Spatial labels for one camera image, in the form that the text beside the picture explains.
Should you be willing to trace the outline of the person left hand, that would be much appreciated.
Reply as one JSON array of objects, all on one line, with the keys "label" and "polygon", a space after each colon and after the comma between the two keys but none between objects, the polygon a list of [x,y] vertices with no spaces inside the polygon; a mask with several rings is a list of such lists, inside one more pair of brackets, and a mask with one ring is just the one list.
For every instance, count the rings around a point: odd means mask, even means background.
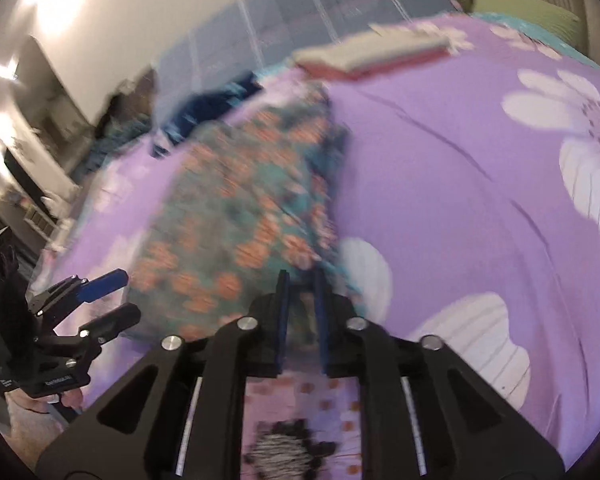
[{"label": "person left hand", "polygon": [[83,393],[81,389],[73,389],[61,393],[60,400],[66,408],[80,410],[83,404]]}]

